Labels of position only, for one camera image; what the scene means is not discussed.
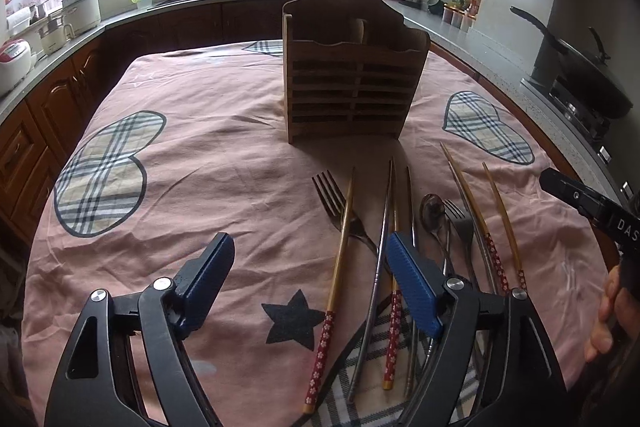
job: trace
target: plaid heart pattern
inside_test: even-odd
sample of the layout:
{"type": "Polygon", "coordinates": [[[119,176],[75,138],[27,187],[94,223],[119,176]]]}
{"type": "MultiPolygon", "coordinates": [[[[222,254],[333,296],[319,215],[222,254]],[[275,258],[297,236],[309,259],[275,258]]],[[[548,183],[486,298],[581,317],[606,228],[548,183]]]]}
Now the plaid heart pattern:
{"type": "Polygon", "coordinates": [[[138,111],[98,131],[66,164],[54,187],[60,224],[95,237],[133,214],[145,195],[146,172],[135,154],[164,129],[166,118],[138,111]]]}
{"type": "Polygon", "coordinates": [[[257,41],[243,48],[245,51],[271,55],[271,57],[282,57],[282,40],[277,41],[257,41]]]}
{"type": "Polygon", "coordinates": [[[530,165],[535,159],[527,141],[500,119],[498,108],[473,91],[450,97],[442,129],[510,163],[530,165]]]}
{"type": "MultiPolygon", "coordinates": [[[[402,308],[400,334],[398,338],[398,372],[396,384],[392,391],[382,390],[386,344],[389,338],[389,320],[391,318],[391,299],[383,304],[382,313],[378,315],[371,333],[367,358],[362,371],[363,378],[358,386],[358,394],[354,403],[347,403],[349,384],[358,350],[362,345],[364,324],[353,335],[351,342],[344,348],[334,367],[327,373],[324,385],[318,393],[318,407],[313,415],[302,416],[292,427],[384,427],[395,425],[402,414],[406,402],[402,396],[404,391],[404,369],[406,368],[411,344],[411,321],[408,308],[402,308]],[[367,379],[367,375],[379,375],[376,380],[367,379]]],[[[417,358],[418,367],[422,367],[428,349],[428,338],[420,334],[417,358]]],[[[420,374],[416,374],[416,383],[420,374]]],[[[461,420],[469,415],[478,390],[478,376],[472,365],[466,372],[465,381],[458,398],[458,403],[451,416],[451,422],[461,420]]]]}

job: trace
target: rice cooker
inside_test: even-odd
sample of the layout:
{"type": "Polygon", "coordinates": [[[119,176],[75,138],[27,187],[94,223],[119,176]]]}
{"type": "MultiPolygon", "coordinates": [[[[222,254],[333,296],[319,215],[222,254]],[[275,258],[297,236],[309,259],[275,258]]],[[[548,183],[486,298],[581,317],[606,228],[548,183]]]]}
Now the rice cooker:
{"type": "Polygon", "coordinates": [[[62,0],[62,17],[80,35],[100,24],[98,0],[62,0]]]}
{"type": "Polygon", "coordinates": [[[11,91],[31,70],[31,47],[18,39],[0,46],[0,96],[11,91]]]}

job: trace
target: frying pan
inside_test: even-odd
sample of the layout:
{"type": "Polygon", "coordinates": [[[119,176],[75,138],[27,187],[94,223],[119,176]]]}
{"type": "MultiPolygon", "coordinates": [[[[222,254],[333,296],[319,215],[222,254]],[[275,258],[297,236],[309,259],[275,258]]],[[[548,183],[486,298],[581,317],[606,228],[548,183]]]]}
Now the frying pan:
{"type": "Polygon", "coordinates": [[[595,29],[590,27],[589,31],[598,46],[598,57],[589,52],[580,52],[567,42],[556,38],[530,13],[514,6],[511,7],[511,11],[538,28],[545,40],[558,52],[563,73],[563,77],[558,80],[575,98],[600,115],[612,119],[622,118],[634,107],[607,68],[606,61],[611,57],[604,51],[602,40],[595,29]]]}

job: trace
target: spoon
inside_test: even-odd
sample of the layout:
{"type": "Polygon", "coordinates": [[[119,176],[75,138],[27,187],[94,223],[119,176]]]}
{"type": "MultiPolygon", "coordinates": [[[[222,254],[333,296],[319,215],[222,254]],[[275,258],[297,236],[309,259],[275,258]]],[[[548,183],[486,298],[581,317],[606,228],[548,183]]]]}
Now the spoon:
{"type": "Polygon", "coordinates": [[[425,231],[429,232],[433,238],[440,245],[440,249],[444,254],[444,261],[442,263],[442,273],[449,275],[453,271],[451,264],[451,258],[449,256],[449,248],[451,241],[451,222],[447,219],[445,214],[445,207],[442,198],[437,194],[427,194],[422,198],[420,202],[420,210],[418,211],[420,216],[420,223],[425,231]],[[447,225],[447,238],[446,243],[443,245],[442,241],[438,237],[438,232],[444,226],[447,225]]]}

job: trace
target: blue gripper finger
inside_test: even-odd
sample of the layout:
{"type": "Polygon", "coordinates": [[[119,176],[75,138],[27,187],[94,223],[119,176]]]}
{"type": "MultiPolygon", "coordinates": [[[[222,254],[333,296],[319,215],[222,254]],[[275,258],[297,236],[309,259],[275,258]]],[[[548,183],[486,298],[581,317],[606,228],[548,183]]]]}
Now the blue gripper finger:
{"type": "Polygon", "coordinates": [[[398,232],[389,237],[386,257],[418,329],[438,340],[442,322],[437,304],[444,293],[444,275],[433,261],[415,250],[407,236],[398,232]]]}
{"type": "Polygon", "coordinates": [[[182,301],[182,312],[174,326],[178,340],[203,325],[231,270],[235,251],[233,238],[219,232],[200,257],[188,260],[175,275],[175,294],[182,301]]]}

